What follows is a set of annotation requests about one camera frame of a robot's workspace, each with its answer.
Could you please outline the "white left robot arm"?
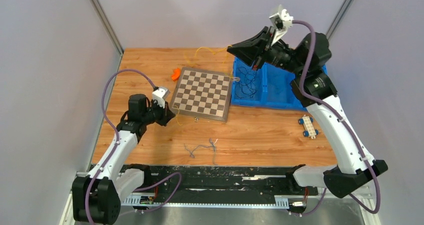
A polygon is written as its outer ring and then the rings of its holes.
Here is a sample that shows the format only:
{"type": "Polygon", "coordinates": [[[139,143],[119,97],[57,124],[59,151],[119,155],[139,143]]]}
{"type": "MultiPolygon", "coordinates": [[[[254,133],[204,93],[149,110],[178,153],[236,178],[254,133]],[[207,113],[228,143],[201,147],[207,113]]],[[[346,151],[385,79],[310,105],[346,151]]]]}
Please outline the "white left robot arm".
{"type": "Polygon", "coordinates": [[[150,124],[166,126],[175,117],[166,98],[169,91],[158,88],[152,99],[144,94],[129,97],[128,110],[115,128],[115,135],[100,161],[87,175],[77,176],[71,187],[73,218],[90,224],[112,225],[118,219],[122,202],[135,190],[147,192],[153,178],[147,167],[137,164],[120,171],[131,151],[138,145],[150,124]]]}

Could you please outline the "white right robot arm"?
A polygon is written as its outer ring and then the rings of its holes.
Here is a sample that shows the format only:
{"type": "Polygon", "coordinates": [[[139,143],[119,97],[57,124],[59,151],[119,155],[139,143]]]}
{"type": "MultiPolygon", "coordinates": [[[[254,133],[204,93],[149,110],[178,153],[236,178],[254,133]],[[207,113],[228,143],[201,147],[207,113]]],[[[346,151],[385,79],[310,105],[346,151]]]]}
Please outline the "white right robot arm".
{"type": "Polygon", "coordinates": [[[309,33],[296,48],[290,48],[282,40],[272,44],[273,36],[274,29],[266,26],[227,51],[253,70],[269,64],[292,73],[290,86],[294,96],[319,124],[337,160],[330,167],[296,166],[285,180],[286,189],[298,194],[305,187],[320,187],[338,198],[351,195],[386,172],[388,165],[369,153],[346,118],[337,90],[324,71],[332,56],[329,41],[325,34],[317,32],[315,45],[311,46],[309,33]]]}

